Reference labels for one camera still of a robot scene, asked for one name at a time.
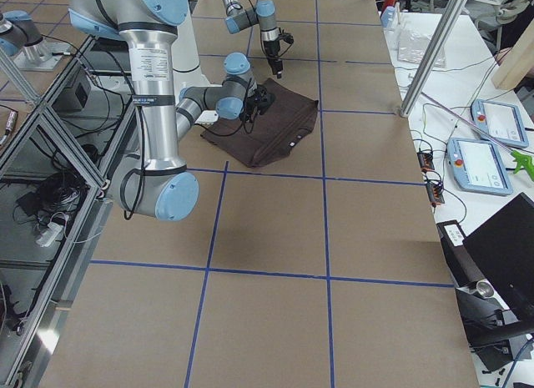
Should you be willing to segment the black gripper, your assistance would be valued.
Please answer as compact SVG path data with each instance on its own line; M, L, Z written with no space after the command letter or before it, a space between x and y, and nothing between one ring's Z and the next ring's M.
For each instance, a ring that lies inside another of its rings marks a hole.
M244 121L254 121L264 115L275 102L275 95L264 85L258 85L254 93L244 101Z
M283 61L280 56L280 42L278 40L264 42L264 55L277 79L283 78Z

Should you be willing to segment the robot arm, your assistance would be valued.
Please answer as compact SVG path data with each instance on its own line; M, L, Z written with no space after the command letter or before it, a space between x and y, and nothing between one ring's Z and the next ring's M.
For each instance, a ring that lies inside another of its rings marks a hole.
M78 30L128 45L126 78L136 109L139 148L112 172L109 196L130 219L135 214L179 221L193 210L197 179L179 155L179 141L201 118L249 122L274 96L254 78L249 60L231 53L225 78L203 75L188 0L69 0Z
M272 0L260 0L255 5L249 1L246 8L239 0L222 0L225 11L226 27L231 34L259 26L261 50L266 58L272 74L277 79L282 78L284 53L281 43L289 46L294 43L291 33L284 31L276 17L276 7Z

